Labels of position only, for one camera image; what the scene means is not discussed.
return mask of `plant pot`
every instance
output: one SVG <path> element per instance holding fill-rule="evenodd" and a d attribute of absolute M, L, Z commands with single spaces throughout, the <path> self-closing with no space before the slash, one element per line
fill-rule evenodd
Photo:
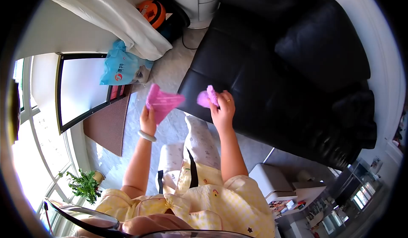
<path fill-rule="evenodd" d="M 96 180 L 99 184 L 105 179 L 105 176 L 98 170 L 95 170 L 95 175 L 93 176 L 94 180 Z"/>

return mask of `black leather sofa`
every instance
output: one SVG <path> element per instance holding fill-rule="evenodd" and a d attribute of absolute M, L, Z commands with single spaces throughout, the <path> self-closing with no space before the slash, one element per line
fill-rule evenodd
<path fill-rule="evenodd" d="M 179 109 L 212 84 L 235 99 L 236 132 L 343 170 L 374 148 L 370 67 L 335 0 L 221 0 L 178 90 Z"/>

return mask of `white curtain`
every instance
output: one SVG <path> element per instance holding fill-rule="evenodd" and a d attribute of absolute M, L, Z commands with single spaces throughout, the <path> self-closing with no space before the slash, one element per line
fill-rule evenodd
<path fill-rule="evenodd" d="M 52 0 L 74 14 L 108 30 L 125 42 L 126 51 L 157 60 L 172 48 L 140 14 L 135 5 L 145 0 Z"/>

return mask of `pajama pants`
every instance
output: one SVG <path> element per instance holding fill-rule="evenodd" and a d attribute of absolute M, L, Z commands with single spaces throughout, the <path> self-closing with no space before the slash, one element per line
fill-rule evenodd
<path fill-rule="evenodd" d="M 197 117 L 186 115 L 185 121 L 188 127 L 188 134 L 184 142 L 164 145 L 160 151 L 160 161 L 158 170 L 163 170 L 163 185 L 176 189 L 180 168 L 183 159 L 189 159 L 190 151 L 194 162 L 207 165 L 216 169 L 221 169 L 220 155 L 214 144 L 214 139 L 208 130 L 207 123 Z M 159 184 L 156 176 L 156 187 Z"/>

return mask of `blue plastic bag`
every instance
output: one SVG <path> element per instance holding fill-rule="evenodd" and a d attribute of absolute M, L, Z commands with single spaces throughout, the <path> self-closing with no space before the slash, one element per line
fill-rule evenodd
<path fill-rule="evenodd" d="M 100 85 L 125 85 L 130 83 L 145 83 L 149 77 L 154 61 L 141 59 L 126 52 L 125 43 L 116 40 L 113 49 L 105 58 L 104 73 Z"/>

